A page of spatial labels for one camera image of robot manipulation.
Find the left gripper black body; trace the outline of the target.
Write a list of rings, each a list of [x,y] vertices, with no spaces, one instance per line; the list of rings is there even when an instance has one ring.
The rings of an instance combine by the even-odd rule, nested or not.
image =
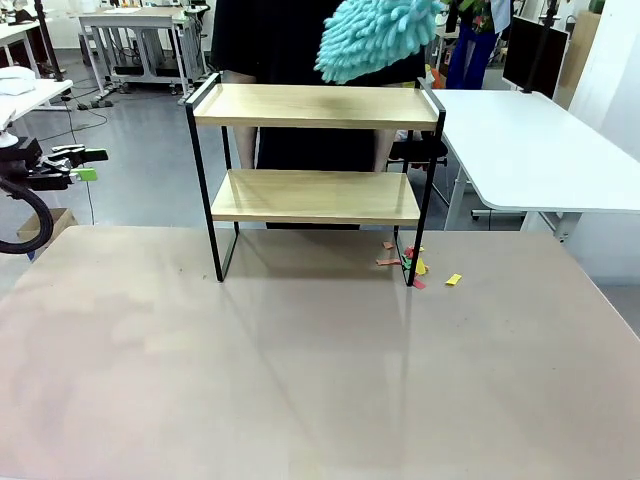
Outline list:
[[[26,177],[39,163],[42,148],[36,138],[19,138],[0,151],[0,174],[4,178]]]

